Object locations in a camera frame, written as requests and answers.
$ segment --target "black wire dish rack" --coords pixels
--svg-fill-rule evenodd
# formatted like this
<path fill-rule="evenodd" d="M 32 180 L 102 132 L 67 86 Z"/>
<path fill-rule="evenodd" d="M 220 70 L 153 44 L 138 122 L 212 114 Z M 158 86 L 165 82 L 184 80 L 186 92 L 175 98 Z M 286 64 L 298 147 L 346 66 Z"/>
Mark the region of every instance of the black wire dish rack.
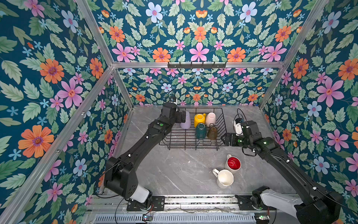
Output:
<path fill-rule="evenodd" d="M 186 106 L 180 109 L 181 111 L 186 110 L 190 113 L 191 126 L 189 129 L 181 128 L 180 124 L 174 124 L 171 132 L 159 143 L 161 146 L 167 146 L 170 150 L 171 148 L 184 148 L 190 149 L 216 149 L 218 151 L 220 146 L 224 146 L 224 142 L 220 139 L 222 135 L 226 134 L 226 125 L 224 120 L 224 113 L 222 108 L 216 107 L 196 107 L 196 106 Z M 210 140 L 208 137 L 204 139 L 195 138 L 195 128 L 194 128 L 194 116 L 196 114 L 208 115 L 209 113 L 214 113 L 216 115 L 215 127 L 218 129 L 218 137 L 215 140 Z"/>

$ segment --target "white mug handle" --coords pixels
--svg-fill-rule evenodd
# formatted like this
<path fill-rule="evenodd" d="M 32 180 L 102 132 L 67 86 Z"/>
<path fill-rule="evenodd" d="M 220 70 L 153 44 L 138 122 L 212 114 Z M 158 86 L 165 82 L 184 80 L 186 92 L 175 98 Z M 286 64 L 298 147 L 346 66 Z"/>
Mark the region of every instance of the white mug handle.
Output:
<path fill-rule="evenodd" d="M 213 169 L 213 174 L 218 177 L 219 176 L 219 171 L 217 169 Z"/>

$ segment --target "teal mug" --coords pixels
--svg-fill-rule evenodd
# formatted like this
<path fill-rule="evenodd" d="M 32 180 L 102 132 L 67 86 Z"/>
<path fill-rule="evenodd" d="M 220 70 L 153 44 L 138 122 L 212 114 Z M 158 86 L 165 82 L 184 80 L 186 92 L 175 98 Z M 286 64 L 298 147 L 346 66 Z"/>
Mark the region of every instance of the teal mug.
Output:
<path fill-rule="evenodd" d="M 206 136 L 206 125 L 203 123 L 199 123 L 195 128 L 195 138 L 204 139 L 205 136 Z"/>

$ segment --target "cup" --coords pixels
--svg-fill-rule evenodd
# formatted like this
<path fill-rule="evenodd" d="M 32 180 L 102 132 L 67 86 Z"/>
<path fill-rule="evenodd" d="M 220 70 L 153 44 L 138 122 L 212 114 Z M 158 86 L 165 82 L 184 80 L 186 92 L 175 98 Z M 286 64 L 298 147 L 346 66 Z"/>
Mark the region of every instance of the cup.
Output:
<path fill-rule="evenodd" d="M 182 127 L 183 129 L 189 129 L 192 123 L 192 121 L 190 120 L 190 113 L 189 111 L 186 110 L 184 111 L 185 111 L 185 122 L 180 123 L 180 127 Z"/>
<path fill-rule="evenodd" d="M 206 126 L 210 127 L 210 124 L 215 125 L 215 122 L 216 122 L 216 115 L 214 113 L 209 113 L 205 119 Z"/>
<path fill-rule="evenodd" d="M 234 176 L 228 170 L 222 170 L 219 172 L 217 169 L 213 169 L 213 174 L 217 177 L 216 183 L 223 189 L 232 185 L 234 182 Z"/>
<path fill-rule="evenodd" d="M 197 114 L 194 117 L 194 127 L 196 128 L 199 123 L 205 123 L 206 114 Z"/>
<path fill-rule="evenodd" d="M 207 136 L 210 140 L 216 140 L 218 137 L 218 129 L 214 126 L 210 127 Z"/>
<path fill-rule="evenodd" d="M 228 154 L 225 163 L 225 169 L 230 171 L 231 173 L 236 173 L 240 169 L 240 167 L 241 167 L 240 160 L 237 157 Z"/>
<path fill-rule="evenodd" d="M 199 123 L 195 128 L 195 138 L 204 139 L 206 136 L 206 126 L 203 123 Z"/>

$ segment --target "yellow mug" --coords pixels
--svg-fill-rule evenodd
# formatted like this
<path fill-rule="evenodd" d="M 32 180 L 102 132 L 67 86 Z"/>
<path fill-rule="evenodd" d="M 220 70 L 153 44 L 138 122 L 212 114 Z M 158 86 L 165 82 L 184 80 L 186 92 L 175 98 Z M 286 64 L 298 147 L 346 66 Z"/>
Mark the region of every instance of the yellow mug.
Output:
<path fill-rule="evenodd" d="M 206 114 L 197 114 L 194 117 L 194 127 L 196 128 L 199 123 L 205 123 Z"/>

